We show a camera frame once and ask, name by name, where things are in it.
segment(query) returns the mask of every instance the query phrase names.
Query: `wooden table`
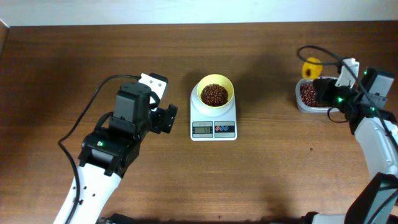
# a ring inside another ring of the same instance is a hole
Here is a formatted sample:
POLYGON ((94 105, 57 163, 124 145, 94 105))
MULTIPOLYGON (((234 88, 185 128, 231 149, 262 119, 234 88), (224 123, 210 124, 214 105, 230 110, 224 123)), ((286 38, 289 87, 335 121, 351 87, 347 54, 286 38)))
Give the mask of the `wooden table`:
MULTIPOLYGON (((398 74, 398 22, 304 22, 170 26, 11 27, 0 74, 0 223, 52 223, 73 174, 57 141, 97 84, 114 74, 169 79, 161 106, 178 106, 170 134, 150 133, 101 215, 244 221, 345 213, 369 182, 347 124, 301 113, 295 51, 317 44, 398 74), (205 75, 234 84, 238 139, 193 142, 190 93, 205 75)), ((336 69, 324 69, 337 76, 336 69)), ((112 111, 115 80, 66 142, 112 111)), ((398 82, 386 109, 398 113, 398 82)))

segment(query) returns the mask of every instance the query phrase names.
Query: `clear container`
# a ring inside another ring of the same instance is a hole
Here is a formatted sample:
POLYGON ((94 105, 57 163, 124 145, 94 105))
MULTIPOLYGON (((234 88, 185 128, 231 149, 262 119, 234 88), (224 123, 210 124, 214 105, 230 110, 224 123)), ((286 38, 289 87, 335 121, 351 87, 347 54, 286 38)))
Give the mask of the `clear container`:
MULTIPOLYGON (((336 77, 320 77, 320 78, 333 78, 337 79, 336 77)), ((296 85, 296 100, 297 100, 297 108, 303 113, 327 113, 328 109, 327 107, 311 107, 307 106, 304 104, 304 102, 301 100, 301 93, 300 93, 300 87, 305 84, 312 83, 313 80, 310 79, 301 79, 297 85, 296 85)), ((330 110, 331 113, 339 111, 337 108, 333 108, 330 110)))

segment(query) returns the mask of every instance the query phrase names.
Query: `digital kitchen scale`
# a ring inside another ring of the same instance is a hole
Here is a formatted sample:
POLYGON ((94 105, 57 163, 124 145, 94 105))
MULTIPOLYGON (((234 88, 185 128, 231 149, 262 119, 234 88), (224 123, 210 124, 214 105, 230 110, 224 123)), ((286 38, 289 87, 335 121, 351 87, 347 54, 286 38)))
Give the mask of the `digital kitchen scale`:
POLYGON ((198 85, 191 92, 191 129, 193 141, 231 141, 238 136, 235 95, 224 106, 212 108, 198 97, 198 85))

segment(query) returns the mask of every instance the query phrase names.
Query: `white background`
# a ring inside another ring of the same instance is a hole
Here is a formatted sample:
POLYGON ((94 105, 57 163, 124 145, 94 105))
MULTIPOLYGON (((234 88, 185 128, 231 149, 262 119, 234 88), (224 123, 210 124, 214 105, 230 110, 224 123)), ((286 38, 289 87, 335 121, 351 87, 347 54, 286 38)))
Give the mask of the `white background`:
POLYGON ((398 0, 0 0, 9 26, 397 20, 398 0))

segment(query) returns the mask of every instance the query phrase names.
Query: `yellow cup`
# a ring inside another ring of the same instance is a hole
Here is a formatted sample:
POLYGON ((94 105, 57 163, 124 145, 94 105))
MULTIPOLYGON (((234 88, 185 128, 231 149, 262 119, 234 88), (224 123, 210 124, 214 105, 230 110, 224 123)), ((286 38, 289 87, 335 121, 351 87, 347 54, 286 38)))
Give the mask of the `yellow cup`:
POLYGON ((219 74, 212 74, 212 75, 208 75, 205 78, 202 78, 198 84, 198 98, 199 100, 202 102, 201 100, 201 92, 203 91, 203 89, 211 84, 219 84, 220 86, 224 87, 226 89, 226 91, 228 92, 228 100, 227 103, 224 104, 223 106, 209 106, 211 108, 222 108, 226 105, 229 104, 229 102, 232 100, 232 97, 234 96, 234 86, 232 85, 231 81, 229 79, 227 79, 225 76, 223 75, 219 75, 219 74))

